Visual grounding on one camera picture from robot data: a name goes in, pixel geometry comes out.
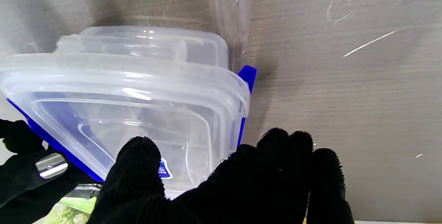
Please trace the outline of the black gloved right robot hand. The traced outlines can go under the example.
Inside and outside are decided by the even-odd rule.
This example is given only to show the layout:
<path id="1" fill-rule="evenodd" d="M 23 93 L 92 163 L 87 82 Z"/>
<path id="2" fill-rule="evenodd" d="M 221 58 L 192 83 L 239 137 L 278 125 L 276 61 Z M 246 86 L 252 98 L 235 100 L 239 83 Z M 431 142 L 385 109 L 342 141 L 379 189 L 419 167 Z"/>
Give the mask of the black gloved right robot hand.
<path id="1" fill-rule="evenodd" d="M 48 155 L 58 155 L 52 147 L 45 149 L 38 137 L 23 120 L 1 120 L 0 137 L 13 152 L 0 167 L 0 218 L 2 224 L 33 224 L 48 215 L 62 197 L 79 184 L 96 181 L 68 162 L 65 172 L 44 179 L 36 163 Z"/>

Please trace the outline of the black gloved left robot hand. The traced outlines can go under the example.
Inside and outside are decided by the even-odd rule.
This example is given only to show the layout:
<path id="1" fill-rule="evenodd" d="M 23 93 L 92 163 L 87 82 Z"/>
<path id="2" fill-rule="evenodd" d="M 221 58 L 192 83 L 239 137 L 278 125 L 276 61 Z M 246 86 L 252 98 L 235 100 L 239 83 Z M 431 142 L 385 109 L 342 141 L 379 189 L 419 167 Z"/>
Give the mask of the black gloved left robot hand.
<path id="1" fill-rule="evenodd" d="M 337 154 L 311 134 L 268 130 L 240 145 L 199 186 L 167 199 L 161 154 L 134 137 L 117 155 L 89 224 L 353 224 Z"/>

